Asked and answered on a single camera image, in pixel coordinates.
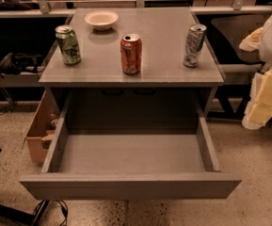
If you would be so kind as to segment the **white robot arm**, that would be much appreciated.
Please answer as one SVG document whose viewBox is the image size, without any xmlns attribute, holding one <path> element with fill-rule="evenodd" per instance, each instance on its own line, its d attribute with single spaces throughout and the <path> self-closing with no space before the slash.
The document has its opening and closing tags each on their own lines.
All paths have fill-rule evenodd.
<svg viewBox="0 0 272 226">
<path fill-rule="evenodd" d="M 257 130 L 272 118 L 272 15 L 262 27 L 243 39 L 239 48 L 248 52 L 258 50 L 264 63 L 262 71 L 252 79 L 250 100 L 242 119 L 245 128 Z"/>
</svg>

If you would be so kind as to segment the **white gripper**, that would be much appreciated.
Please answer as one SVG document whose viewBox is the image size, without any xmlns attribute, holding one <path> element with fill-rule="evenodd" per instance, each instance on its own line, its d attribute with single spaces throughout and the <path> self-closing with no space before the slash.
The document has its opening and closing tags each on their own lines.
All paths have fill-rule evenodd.
<svg viewBox="0 0 272 226">
<path fill-rule="evenodd" d="M 239 48 L 247 52 L 258 50 L 262 32 L 261 27 L 254 30 L 240 42 Z M 248 103 L 242 119 L 242 125 L 249 130 L 258 130 L 264 127 L 272 118 L 272 70 L 262 76 L 256 103 Z"/>
</svg>

